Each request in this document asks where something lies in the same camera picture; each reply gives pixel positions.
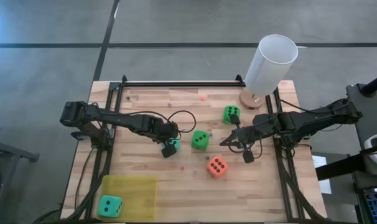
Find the wooden base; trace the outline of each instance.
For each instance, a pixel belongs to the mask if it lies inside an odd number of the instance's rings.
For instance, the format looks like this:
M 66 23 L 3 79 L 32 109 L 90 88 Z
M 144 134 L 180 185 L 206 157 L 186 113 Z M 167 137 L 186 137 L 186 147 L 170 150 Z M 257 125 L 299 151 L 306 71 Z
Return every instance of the wooden base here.
M 264 96 L 255 95 L 248 88 L 243 88 L 240 93 L 240 103 L 249 110 L 259 109 L 264 103 Z

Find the white cylinder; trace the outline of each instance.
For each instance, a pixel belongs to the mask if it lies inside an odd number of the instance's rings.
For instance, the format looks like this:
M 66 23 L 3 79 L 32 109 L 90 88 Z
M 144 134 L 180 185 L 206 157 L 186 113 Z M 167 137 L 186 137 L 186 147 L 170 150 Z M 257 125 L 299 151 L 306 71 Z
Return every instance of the white cylinder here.
M 283 35 L 262 38 L 245 76 L 245 84 L 256 95 L 269 95 L 284 78 L 298 56 L 296 44 Z

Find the yellow bin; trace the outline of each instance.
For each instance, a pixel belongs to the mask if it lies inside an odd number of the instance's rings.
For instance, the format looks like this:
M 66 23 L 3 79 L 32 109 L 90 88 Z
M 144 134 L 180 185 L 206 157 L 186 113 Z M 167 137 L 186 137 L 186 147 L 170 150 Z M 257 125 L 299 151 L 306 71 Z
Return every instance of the yellow bin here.
M 99 220 L 125 222 L 154 221 L 156 212 L 157 179 L 155 177 L 106 175 L 103 177 L 101 196 L 123 198 L 119 217 L 109 218 L 97 214 Z

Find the green die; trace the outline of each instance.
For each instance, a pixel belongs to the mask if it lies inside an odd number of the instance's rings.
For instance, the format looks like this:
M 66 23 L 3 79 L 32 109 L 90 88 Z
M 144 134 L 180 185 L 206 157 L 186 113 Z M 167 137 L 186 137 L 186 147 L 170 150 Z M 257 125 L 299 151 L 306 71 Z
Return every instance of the green die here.
M 116 218 L 121 214 L 122 198 L 103 195 L 100 199 L 98 213 L 103 217 Z
M 178 139 L 169 139 L 169 144 L 173 144 L 176 149 L 179 149 L 179 147 L 180 147 L 180 141 Z M 164 149 L 165 144 L 161 143 L 161 147 L 162 147 L 162 149 Z
M 229 117 L 230 114 L 235 114 L 240 117 L 240 109 L 236 106 L 226 106 L 225 113 L 223 114 L 223 122 L 225 124 L 231 124 Z
M 207 150 L 208 141 L 209 141 L 208 133 L 206 133 L 205 131 L 194 131 L 194 136 L 191 141 L 191 146 L 194 149 L 205 151 Z

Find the concrete floor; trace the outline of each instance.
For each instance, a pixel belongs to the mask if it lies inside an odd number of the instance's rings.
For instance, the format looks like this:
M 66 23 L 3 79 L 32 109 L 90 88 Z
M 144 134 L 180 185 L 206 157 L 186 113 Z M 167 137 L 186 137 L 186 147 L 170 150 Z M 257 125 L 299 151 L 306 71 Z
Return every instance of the concrete floor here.
M 0 0 L 0 43 L 102 43 L 113 2 Z M 377 42 L 377 0 L 121 0 L 110 42 L 259 42 L 268 34 Z M 100 80 L 231 80 L 246 73 L 255 50 L 108 49 Z M 58 119 L 67 100 L 88 98 L 99 52 L 0 49 L 0 141 L 40 153 L 38 163 L 20 164 L 0 213 L 5 223 L 30 223 L 62 203 L 77 142 Z M 307 48 L 285 79 L 302 107 L 316 108 L 375 77 L 377 48 Z M 320 152 L 360 150 L 354 126 L 310 143 Z

